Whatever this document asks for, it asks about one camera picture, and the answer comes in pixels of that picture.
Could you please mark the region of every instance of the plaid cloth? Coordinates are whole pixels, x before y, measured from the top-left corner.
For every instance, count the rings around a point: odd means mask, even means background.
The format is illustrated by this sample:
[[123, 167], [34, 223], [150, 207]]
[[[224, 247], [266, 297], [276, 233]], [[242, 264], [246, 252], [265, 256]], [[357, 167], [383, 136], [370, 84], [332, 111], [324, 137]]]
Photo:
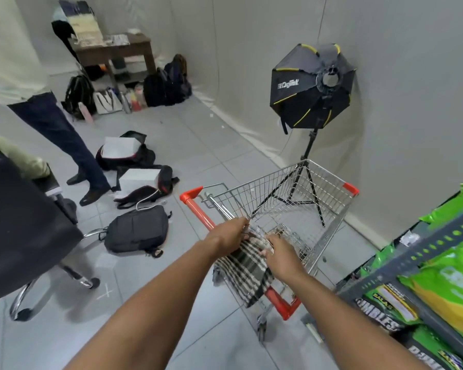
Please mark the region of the plaid cloth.
[[266, 248], [271, 248], [266, 239], [251, 237], [242, 241], [238, 250], [215, 263], [246, 308], [254, 305], [264, 295], [274, 279], [264, 258], [259, 254]]

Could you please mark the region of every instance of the left hand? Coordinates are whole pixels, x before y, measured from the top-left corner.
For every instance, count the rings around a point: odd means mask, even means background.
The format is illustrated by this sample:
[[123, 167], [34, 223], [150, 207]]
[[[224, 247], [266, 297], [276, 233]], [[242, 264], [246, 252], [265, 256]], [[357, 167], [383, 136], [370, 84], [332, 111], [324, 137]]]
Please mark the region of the left hand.
[[205, 242], [213, 247], [216, 259], [229, 255], [240, 247], [240, 242], [249, 238], [242, 234], [243, 228], [249, 224], [247, 218], [233, 218], [218, 224], [207, 234]]

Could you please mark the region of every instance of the wooden table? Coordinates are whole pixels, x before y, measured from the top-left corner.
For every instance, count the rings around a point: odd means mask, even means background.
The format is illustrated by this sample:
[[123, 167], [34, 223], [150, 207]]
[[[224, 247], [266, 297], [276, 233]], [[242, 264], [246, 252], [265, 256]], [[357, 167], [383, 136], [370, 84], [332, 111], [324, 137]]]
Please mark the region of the wooden table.
[[138, 33], [137, 35], [128, 33], [127, 37], [130, 42], [129, 45], [81, 47], [79, 44], [76, 44], [73, 39], [69, 39], [68, 42], [72, 49], [74, 49], [81, 65], [91, 66], [104, 63], [113, 86], [118, 88], [115, 75], [111, 70], [109, 62], [114, 58], [144, 56], [144, 61], [146, 62], [146, 68], [148, 70], [147, 73], [145, 71], [131, 73], [130, 78], [124, 80], [125, 83], [143, 80], [148, 73], [153, 74], [156, 72], [153, 51], [151, 49], [151, 39], [141, 33]]

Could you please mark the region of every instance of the black chair backrest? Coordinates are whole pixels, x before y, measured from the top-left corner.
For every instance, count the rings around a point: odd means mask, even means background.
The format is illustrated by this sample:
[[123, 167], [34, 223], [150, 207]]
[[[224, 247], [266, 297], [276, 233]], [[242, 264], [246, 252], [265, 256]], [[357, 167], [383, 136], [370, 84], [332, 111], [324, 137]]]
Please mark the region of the black chair backrest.
[[0, 153], [0, 298], [62, 260], [82, 233]]

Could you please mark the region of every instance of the red handle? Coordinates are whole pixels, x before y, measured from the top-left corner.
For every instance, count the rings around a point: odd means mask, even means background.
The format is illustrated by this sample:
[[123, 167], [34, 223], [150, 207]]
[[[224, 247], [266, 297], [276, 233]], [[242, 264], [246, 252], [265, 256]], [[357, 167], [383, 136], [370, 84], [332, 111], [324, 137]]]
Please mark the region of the red handle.
[[[198, 194], [204, 187], [200, 186], [190, 191], [184, 192], [180, 195], [180, 200], [189, 207], [197, 218], [203, 223], [208, 230], [212, 230], [215, 227], [214, 222], [208, 217], [206, 213], [200, 208], [200, 206], [194, 201]], [[284, 321], [287, 321], [297, 308], [302, 303], [299, 298], [294, 298], [291, 304], [287, 303], [281, 295], [272, 287], [269, 287], [264, 294], [269, 301], [274, 305], [278, 313], [281, 315]]]

